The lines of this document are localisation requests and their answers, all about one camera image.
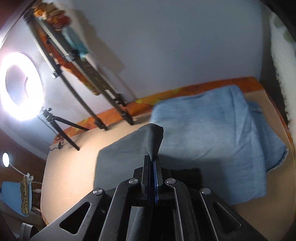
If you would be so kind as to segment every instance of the blue chair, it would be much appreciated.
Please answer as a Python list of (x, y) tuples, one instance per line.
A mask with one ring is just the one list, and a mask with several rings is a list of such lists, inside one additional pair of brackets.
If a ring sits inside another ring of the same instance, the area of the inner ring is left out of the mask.
[[(6, 203), (12, 210), (18, 214), (27, 217), (21, 211), (22, 197), (20, 192), (20, 183), (14, 182), (3, 182), (1, 188), (2, 201)], [(29, 211), (32, 209), (32, 185), (28, 184), (28, 202), (29, 202)]]

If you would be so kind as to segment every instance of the light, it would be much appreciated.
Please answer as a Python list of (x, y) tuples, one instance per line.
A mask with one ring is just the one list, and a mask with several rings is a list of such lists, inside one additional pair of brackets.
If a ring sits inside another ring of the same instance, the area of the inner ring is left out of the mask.
[(9, 166), (9, 156), (6, 152), (2, 156), (2, 161), (5, 167)]
[[(17, 65), (28, 77), (26, 98), (17, 105), (10, 97), (6, 88), (6, 73), (12, 65)], [(33, 61), (24, 53), (14, 52), (4, 57), (0, 66), (0, 98), (3, 108), (14, 118), (24, 121), (37, 116), (44, 103), (42, 81)]]

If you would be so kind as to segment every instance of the black cable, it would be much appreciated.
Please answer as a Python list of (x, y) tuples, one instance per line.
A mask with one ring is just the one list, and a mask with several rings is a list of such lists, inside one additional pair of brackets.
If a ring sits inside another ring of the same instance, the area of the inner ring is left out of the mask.
[(42, 120), (39, 116), (37, 116), (37, 117), (38, 117), (38, 119), (41, 120), (41, 121), (42, 121), (42, 122), (43, 122), (43, 123), (49, 128), (49, 129), (51, 129), (55, 135), (58, 135), (58, 133), (55, 132), (54, 129), (52, 129), (48, 124), (46, 124), (46, 122), (45, 122), (44, 120)]
[(37, 115), (38, 119), (41, 120), (49, 129), (52, 130), (52, 132), (56, 135), (55, 140), (59, 141), (59, 146), (55, 147), (53, 149), (50, 149), (49, 151), (52, 151), (54, 149), (61, 149), (62, 148), (62, 144), (64, 144), (64, 138), (62, 137), (62, 135), (60, 133), (57, 133), (54, 129), (52, 129), (48, 124), (46, 124), (46, 122), (44, 120), (42, 120), (38, 115)]
[(55, 147), (55, 148), (50, 149), (49, 151), (52, 151), (52, 150), (54, 150), (54, 149), (59, 149), (59, 148), (58, 148), (58, 147)]

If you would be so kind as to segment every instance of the light stand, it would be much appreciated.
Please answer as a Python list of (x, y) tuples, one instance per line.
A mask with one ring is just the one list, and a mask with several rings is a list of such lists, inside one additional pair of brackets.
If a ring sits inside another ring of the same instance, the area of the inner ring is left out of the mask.
[(56, 64), (54, 59), (47, 52), (45, 46), (43, 45), (41, 39), (39, 38), (37, 28), (40, 27), (46, 34), (48, 42), (61, 54), (61, 56), (67, 61), (73, 63), (73, 65), (79, 70), (79, 72), (88, 80), (88, 82), (100, 93), (107, 101), (119, 112), (121, 117), (125, 119), (130, 125), (134, 124), (132, 117), (121, 109), (119, 105), (125, 106), (124, 101), (121, 96), (117, 94), (100, 76), (100, 74), (87, 62), (81, 61), (78, 56), (78, 51), (73, 49), (71, 45), (66, 41), (61, 33), (55, 31), (46, 21), (38, 19), (33, 14), (33, 9), (29, 9), (25, 15), (24, 19), (27, 22), (32, 34), (33, 39), (38, 47), (41, 55), (53, 71), (53, 77), (60, 77), (65, 85), (68, 87), (70, 92), (79, 101), (79, 103), (86, 109), (86, 111), (95, 119), (95, 124), (100, 129), (107, 130), (104, 123), (94, 114), (94, 112), (88, 107), (88, 105), (82, 100), (78, 93), (74, 90), (71, 84), (62, 74), (60, 65)]
[(48, 109), (42, 111), (43, 116), (44, 116), (44, 117), (46, 118), (46, 120), (52, 125), (52, 127), (55, 128), (56, 131), (57, 131), (58, 133), (60, 133), (60, 134), (62, 135), (62, 137), (65, 138), (65, 140), (67, 140), (67, 141), (68, 141), (73, 147), (75, 147), (76, 150), (79, 151), (79, 150), (80, 150), (79, 146), (77, 146), (77, 145), (75, 144), (75, 142), (72, 141), (71, 138), (68, 137), (68, 136), (66, 135), (66, 133), (65, 133), (65, 132), (62, 130), (62, 128), (56, 123), (56, 121), (59, 121), (59, 122), (65, 123), (65, 124), (67, 124), (67, 125), (73, 126), (73, 127), (75, 127), (75, 128), (78, 128), (78, 129), (81, 129), (81, 130), (84, 130), (84, 131), (88, 131), (89, 129), (87, 129), (87, 128), (83, 127), (83, 126), (77, 125), (77, 124), (75, 124), (75, 123), (73, 123), (73, 122), (70, 122), (70, 121), (68, 121), (68, 120), (65, 120), (65, 119), (63, 119), (63, 118), (60, 118), (60, 117), (58, 117), (58, 116), (55, 116), (55, 115), (53, 115), (53, 114), (50, 113), (51, 110), (52, 110), (51, 108), (48, 108)]

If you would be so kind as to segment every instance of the white wall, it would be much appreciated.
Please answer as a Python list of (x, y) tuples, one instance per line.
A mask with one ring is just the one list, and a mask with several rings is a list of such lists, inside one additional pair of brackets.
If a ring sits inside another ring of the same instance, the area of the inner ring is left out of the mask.
[[(260, 78), (263, 27), (258, 0), (55, 1), (72, 18), (110, 83), (128, 101), (181, 86), (255, 76)], [(89, 115), (50, 69), (20, 20), (0, 50), (24, 51), (37, 62), (45, 86), (45, 107), (78, 122)], [(94, 112), (110, 108), (69, 77)], [(46, 156), (54, 134), (37, 118), (18, 122), (7, 114), (0, 128), (39, 156)]]

